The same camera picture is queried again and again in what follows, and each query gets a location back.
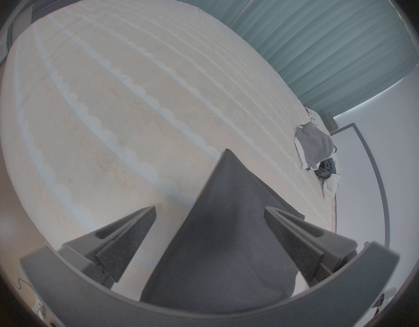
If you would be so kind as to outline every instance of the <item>wall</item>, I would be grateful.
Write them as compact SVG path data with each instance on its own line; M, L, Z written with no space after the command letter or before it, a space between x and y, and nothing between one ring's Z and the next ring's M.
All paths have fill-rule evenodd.
M402 286L419 258L419 65L369 101L335 117L355 123L384 182L390 248L401 255L388 287Z

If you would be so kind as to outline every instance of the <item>gray towel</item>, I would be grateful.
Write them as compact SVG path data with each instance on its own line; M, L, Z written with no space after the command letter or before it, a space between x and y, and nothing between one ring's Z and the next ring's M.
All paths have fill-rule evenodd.
M294 144L303 169L316 167L322 161L329 159L335 148L331 137L311 122L297 127Z

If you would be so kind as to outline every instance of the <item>pile of clothes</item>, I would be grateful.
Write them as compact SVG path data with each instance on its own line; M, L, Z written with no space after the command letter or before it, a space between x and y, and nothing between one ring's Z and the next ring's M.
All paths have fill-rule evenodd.
M299 153L302 169L313 170L322 182L325 199L333 198L341 176L337 173L335 153L337 147L331 136L318 129L313 122L296 128L294 144Z

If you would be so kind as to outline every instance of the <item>bed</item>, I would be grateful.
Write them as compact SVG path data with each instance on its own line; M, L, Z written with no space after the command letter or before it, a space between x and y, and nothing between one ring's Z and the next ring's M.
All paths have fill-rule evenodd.
M54 248L156 206L113 287L132 299L227 148L306 221L333 230L335 202L294 146L309 120L249 44L172 0L85 0L38 19L11 47L0 99L8 173Z

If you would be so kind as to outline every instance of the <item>teal curtain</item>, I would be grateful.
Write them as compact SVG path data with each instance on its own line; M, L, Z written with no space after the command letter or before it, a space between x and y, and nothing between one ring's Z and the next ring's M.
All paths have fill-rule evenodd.
M179 0L232 28L300 101L336 116L387 89L417 63L388 0Z

